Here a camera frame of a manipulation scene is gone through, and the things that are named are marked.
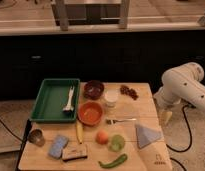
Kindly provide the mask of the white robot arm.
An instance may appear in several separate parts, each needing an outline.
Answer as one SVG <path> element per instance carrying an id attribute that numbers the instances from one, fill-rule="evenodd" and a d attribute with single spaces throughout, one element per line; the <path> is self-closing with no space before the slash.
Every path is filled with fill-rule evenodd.
<path id="1" fill-rule="evenodd" d="M 189 62 L 166 70 L 161 77 L 162 86 L 153 95 L 158 107 L 161 125 L 166 125 L 172 117 L 171 108 L 185 100 L 205 113 L 205 86 L 202 66 Z"/>

